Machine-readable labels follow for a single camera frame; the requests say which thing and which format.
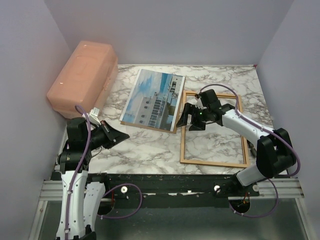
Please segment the brown wooden picture frame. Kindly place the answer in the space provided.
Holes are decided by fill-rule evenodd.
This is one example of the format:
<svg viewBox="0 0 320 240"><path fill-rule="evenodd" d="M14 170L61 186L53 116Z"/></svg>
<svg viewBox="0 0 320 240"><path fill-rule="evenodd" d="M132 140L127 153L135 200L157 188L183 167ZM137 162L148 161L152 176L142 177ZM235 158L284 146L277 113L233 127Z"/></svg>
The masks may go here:
<svg viewBox="0 0 320 240"><path fill-rule="evenodd" d="M184 90L182 96L182 103L187 103L187 97L195 97L196 92L191 90ZM217 93L217 97L221 99L236 99L236 96L230 93ZM242 107L242 98L240 95L237 95L239 104L238 110L240 112L243 111ZM225 167L225 168L247 168L250 166L249 161L249 148L247 139L240 136L241 139L241 147L242 147L242 158L243 163L230 163L230 162L214 162L214 161L203 161L197 159L185 159L185 135L186 135L186 127L183 126L181 130L181 145L180 145L180 163L181 164L192 164L192 165L204 165L204 166L216 166L216 167Z"/></svg>

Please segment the photo of white building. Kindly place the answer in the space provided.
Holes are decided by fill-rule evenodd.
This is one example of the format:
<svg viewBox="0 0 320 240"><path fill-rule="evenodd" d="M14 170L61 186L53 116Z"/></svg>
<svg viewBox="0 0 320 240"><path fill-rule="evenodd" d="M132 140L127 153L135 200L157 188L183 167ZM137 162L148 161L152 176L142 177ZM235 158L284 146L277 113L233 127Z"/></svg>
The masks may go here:
<svg viewBox="0 0 320 240"><path fill-rule="evenodd" d="M177 74L140 69L120 123L175 134L185 80Z"/></svg>

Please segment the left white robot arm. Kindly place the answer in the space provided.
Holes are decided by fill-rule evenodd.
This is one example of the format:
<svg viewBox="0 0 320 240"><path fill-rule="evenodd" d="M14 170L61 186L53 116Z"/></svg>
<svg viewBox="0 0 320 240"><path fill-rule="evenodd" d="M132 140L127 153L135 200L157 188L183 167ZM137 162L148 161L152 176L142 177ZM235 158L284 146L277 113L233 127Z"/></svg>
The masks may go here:
<svg viewBox="0 0 320 240"><path fill-rule="evenodd" d="M89 173L92 151L111 149L129 139L129 135L102 120L94 129L83 117L70 119L67 141L58 157L62 180L62 205L57 240L94 240L100 200L107 197L111 185L105 175Z"/></svg>

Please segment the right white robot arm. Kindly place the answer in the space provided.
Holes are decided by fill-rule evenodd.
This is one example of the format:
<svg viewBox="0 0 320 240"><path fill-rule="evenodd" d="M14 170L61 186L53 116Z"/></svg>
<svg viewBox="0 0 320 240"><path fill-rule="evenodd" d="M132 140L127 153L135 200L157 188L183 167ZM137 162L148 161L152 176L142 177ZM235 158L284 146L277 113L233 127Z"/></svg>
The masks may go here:
<svg viewBox="0 0 320 240"><path fill-rule="evenodd" d="M196 104L185 103L176 127L190 122L190 131L204 131L208 124L218 124L245 137L256 149L255 163L231 177L230 191L241 196L248 186L271 179L296 164L289 133L283 129L265 127L241 114L236 106L221 104L213 89L195 95Z"/></svg>

